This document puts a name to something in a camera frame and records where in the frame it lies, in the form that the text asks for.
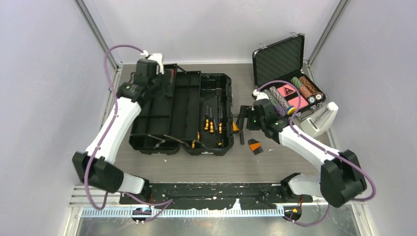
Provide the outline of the small black screwdriver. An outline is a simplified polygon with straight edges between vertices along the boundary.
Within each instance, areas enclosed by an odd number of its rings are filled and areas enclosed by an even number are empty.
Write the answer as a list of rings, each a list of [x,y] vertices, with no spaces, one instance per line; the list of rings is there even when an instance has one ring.
[[[235,118],[237,118],[237,120],[235,121],[235,123],[238,125],[238,127],[241,130],[241,133],[239,134],[239,142],[241,145],[244,145],[245,141],[244,141],[244,132],[243,132],[243,125],[244,125],[244,115],[242,114],[237,114],[234,115]]]

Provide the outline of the yellow utility knife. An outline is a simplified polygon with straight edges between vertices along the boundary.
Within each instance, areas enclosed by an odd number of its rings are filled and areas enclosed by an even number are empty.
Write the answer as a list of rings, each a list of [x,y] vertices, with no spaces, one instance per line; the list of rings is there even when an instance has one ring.
[[[241,133],[240,128],[238,127],[238,125],[234,121],[232,123],[232,131],[233,131],[234,134],[240,134]]]

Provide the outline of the black plastic toolbox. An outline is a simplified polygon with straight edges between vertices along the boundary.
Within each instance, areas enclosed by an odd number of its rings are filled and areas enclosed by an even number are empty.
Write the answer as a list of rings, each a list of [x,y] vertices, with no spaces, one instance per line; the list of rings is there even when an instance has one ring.
[[[131,126],[130,146],[142,154],[171,155],[184,148],[190,155],[225,155],[234,145],[231,78],[223,73],[186,71],[177,64],[165,68],[176,70],[171,96],[158,94],[144,106]],[[215,133],[204,130],[206,105],[212,108],[218,128],[218,109],[223,107],[221,146]],[[207,148],[191,148],[198,131]]]

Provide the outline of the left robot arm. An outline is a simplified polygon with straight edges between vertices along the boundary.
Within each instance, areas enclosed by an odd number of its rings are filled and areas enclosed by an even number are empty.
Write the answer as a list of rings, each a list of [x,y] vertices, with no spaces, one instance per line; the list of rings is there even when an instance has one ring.
[[[162,54],[152,54],[137,61],[133,82],[125,82],[116,92],[114,106],[93,142],[72,161],[85,187],[93,186],[109,193],[129,192],[138,203],[151,196],[147,179],[123,172],[114,163],[129,127],[144,106],[160,93],[170,80],[165,75]]]

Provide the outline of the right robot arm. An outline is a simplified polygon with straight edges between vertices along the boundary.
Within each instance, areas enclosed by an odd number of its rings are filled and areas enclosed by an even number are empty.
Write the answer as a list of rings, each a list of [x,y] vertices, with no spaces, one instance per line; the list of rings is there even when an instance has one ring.
[[[300,195],[310,195],[324,198],[336,208],[349,201],[360,201],[358,196],[371,181],[354,152],[339,151],[311,138],[289,119],[279,118],[267,99],[257,100],[252,106],[242,105],[238,126],[245,120],[249,130],[261,130],[267,138],[295,151],[319,171],[316,176],[293,173],[282,179],[284,200],[293,202]]]

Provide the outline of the orange black brush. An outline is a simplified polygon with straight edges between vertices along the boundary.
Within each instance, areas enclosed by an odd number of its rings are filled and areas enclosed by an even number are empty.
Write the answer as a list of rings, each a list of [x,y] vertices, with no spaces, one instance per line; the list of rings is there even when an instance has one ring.
[[[258,155],[264,151],[261,143],[255,139],[248,140],[248,145],[254,155]]]

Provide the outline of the black poker chip case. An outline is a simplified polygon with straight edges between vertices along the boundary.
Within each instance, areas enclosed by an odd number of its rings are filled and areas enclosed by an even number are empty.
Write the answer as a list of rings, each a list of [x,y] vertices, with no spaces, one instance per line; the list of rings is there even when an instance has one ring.
[[[324,92],[302,71],[304,42],[305,35],[303,33],[293,33],[291,37],[262,46],[252,53],[255,87],[259,88],[275,80],[290,82],[293,77],[304,76],[316,90],[312,95],[316,97],[318,94],[321,99],[312,104],[308,103],[307,106],[300,109],[300,113],[318,107],[327,98]]]

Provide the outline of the white stand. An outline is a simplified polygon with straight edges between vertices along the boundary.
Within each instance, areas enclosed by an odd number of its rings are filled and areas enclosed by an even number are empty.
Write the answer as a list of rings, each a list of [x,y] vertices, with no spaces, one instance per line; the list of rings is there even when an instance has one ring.
[[[338,112],[335,102],[329,102],[300,123],[301,130],[316,138],[329,130]]]

